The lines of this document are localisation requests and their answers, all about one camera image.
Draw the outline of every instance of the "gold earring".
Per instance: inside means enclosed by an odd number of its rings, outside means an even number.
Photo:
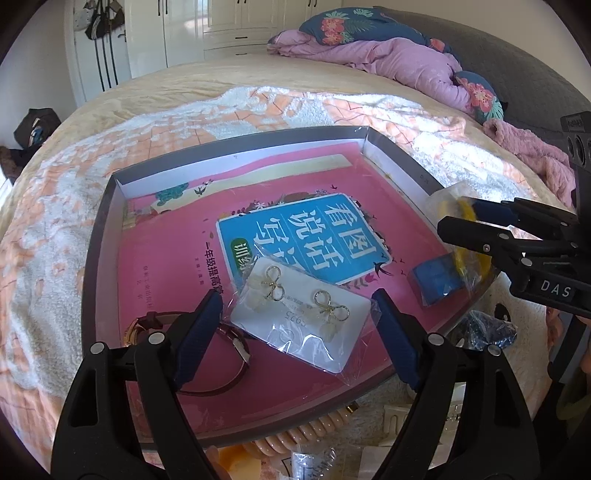
[[[277,270],[277,277],[276,279],[273,280],[273,276],[271,275],[271,273],[273,271]],[[279,282],[279,278],[281,277],[281,269],[279,267],[276,267],[275,265],[270,266],[269,268],[267,268],[267,271],[265,272],[265,276],[267,278],[267,280],[263,280],[261,282],[261,285],[269,285],[271,287],[271,291],[267,294],[267,296],[265,297],[266,299],[268,298],[272,298],[275,301],[280,301],[283,299],[283,297],[285,297],[285,289],[283,288],[283,286]],[[277,299],[275,298],[275,291],[279,290],[281,293],[281,296]]]
[[[322,303],[318,300],[320,295],[324,295],[324,302]],[[349,309],[344,305],[332,305],[330,293],[325,290],[319,290],[314,294],[314,303],[320,307],[320,313],[328,313],[328,319],[326,320],[326,323],[330,323],[332,318],[338,320],[339,322],[344,322],[351,314]]]

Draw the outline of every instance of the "wristwatch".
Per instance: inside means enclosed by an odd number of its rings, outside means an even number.
[[[127,328],[123,335],[124,346],[132,346],[138,343],[139,336],[144,332],[150,330],[162,330],[165,325],[172,324],[179,315],[186,312],[148,312],[143,317],[136,318]],[[206,391],[187,391],[179,390],[181,395],[189,395],[192,397],[213,397],[221,393],[227,392],[234,387],[244,377],[248,370],[251,354],[248,344],[242,332],[231,325],[220,324],[217,327],[217,333],[232,344],[234,350],[238,353],[242,360],[242,365],[238,373],[228,383],[221,387]]]

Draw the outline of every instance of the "pink blanket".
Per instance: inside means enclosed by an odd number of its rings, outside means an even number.
[[[417,45],[406,38],[356,41],[332,47],[320,45],[314,37],[299,30],[286,30],[267,49],[286,57],[347,65],[396,80],[444,105],[472,115],[467,90],[452,82],[453,74],[462,69],[458,61],[452,55]]]
[[[573,206],[574,172],[566,153],[548,145],[530,130],[522,130],[503,120],[491,118],[483,127],[489,137],[536,172],[558,200],[569,208]]]

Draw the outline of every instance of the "drawer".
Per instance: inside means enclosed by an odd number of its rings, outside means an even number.
[[[267,45],[244,45],[242,47],[214,48],[205,50],[205,60],[226,59],[246,55],[260,55],[267,53]]]
[[[226,30],[222,32],[207,32],[203,34],[203,48],[237,47],[240,45],[267,44],[274,35],[270,28],[243,28],[241,30]]]

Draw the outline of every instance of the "cabinet door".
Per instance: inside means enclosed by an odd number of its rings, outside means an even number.
[[[312,15],[318,15],[322,12],[334,10],[335,8],[341,8],[343,6],[343,0],[311,0],[312,1]]]
[[[240,28],[242,0],[201,0],[203,2],[203,31]]]
[[[277,28],[279,0],[239,0],[242,28]]]
[[[197,35],[197,0],[162,1],[168,66],[203,61],[203,42]]]
[[[167,67],[164,47],[164,1],[125,1],[125,31],[132,78]]]
[[[285,0],[282,30],[299,30],[311,17],[314,0]]]

